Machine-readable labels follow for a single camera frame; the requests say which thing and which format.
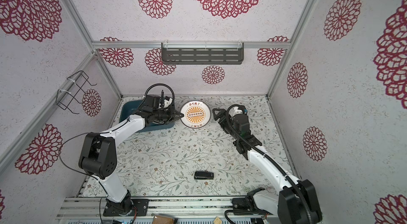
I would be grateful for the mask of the teal plastic bin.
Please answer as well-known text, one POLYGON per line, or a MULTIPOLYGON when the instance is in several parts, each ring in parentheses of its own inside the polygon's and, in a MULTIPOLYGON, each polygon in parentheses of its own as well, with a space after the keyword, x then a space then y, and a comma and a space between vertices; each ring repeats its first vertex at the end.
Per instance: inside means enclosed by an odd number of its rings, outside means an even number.
MULTIPOLYGON (((134 101, 129 101, 129 102, 125 103, 121 110, 119 122, 126 120, 134 111, 137 110, 137 108, 140 106, 141 103, 142 103, 142 100, 134 100, 134 101)), ((166 130, 166 129, 174 127, 174 125, 175 125, 174 122, 170 122, 168 124, 152 124, 151 126, 145 127, 144 129, 140 130, 139 132, 166 130)))

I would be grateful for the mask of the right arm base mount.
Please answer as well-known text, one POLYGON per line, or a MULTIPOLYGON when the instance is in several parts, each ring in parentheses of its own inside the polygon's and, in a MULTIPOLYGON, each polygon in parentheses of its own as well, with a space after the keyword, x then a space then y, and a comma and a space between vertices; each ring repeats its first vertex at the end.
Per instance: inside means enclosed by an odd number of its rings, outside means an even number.
POLYGON ((274 200, 263 200, 255 202, 253 198, 233 198, 231 200, 233 213, 243 214, 277 214, 277 203, 274 200))

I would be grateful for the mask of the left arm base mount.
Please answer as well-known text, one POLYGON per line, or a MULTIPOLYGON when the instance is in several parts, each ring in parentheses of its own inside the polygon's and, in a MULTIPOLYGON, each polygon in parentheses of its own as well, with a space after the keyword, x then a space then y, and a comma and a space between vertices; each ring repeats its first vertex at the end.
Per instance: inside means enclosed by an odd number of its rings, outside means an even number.
POLYGON ((149 199, 133 199, 130 192, 121 202, 113 202, 109 199, 106 199, 106 202, 104 217, 146 216, 149 205, 149 199))

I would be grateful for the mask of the orange sunburst plate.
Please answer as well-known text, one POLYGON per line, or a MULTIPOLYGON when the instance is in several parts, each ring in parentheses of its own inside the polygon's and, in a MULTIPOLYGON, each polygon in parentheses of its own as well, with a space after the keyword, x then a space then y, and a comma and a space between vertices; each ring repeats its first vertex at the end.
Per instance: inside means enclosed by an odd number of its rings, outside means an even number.
POLYGON ((182 105, 180 112, 183 114, 181 122, 191 129, 200 129, 206 126, 212 117, 209 106, 198 100, 186 102, 182 105))

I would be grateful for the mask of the brown box front edge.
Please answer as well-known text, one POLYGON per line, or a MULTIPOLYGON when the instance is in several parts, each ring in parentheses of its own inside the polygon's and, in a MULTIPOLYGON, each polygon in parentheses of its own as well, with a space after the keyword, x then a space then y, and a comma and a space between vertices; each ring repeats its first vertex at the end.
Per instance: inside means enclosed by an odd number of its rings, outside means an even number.
POLYGON ((177 221, 178 221, 177 218, 172 218, 163 215, 155 215, 153 217, 152 224, 176 224, 177 221))

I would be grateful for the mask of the grey wall shelf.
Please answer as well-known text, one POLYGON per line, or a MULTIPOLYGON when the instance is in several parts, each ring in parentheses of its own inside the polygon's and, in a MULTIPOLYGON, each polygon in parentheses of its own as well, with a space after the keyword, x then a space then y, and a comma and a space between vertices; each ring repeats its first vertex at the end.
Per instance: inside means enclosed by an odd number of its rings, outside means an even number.
POLYGON ((161 59, 165 65, 240 65, 244 61, 244 44, 174 45, 161 44, 161 59))

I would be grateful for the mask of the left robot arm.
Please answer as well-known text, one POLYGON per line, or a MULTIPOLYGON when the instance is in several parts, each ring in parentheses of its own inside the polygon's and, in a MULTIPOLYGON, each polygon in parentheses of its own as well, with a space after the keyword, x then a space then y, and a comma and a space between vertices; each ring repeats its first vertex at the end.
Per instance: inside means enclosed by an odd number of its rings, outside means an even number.
POLYGON ((169 124, 181 118, 183 114, 176 110, 174 96, 147 95, 126 120, 103 132, 85 136, 78 166, 96 177, 110 202, 121 203, 128 190, 116 172, 117 147, 146 127, 169 124))

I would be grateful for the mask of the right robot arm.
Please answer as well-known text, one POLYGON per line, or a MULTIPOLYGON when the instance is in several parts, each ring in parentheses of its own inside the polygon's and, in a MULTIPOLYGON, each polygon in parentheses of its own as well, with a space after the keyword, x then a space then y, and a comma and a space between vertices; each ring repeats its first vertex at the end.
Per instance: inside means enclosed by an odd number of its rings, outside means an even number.
POLYGON ((228 109, 213 109, 214 120, 223 131, 234 138, 237 152, 253 164, 271 183, 277 195, 264 188, 247 193, 244 198, 234 198, 233 208, 224 216, 232 223, 234 215, 276 216, 282 224, 317 224, 322 221, 322 211, 314 185, 300 180, 281 167, 263 144, 251 133, 247 109, 234 104, 228 109))

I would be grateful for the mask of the black small device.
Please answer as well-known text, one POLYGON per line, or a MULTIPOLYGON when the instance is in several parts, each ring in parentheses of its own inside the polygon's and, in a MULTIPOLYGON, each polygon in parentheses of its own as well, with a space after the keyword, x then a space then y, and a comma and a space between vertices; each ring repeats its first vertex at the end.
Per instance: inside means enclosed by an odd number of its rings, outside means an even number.
POLYGON ((194 179, 196 180, 214 179, 214 173, 208 171, 196 171, 194 173, 194 179))

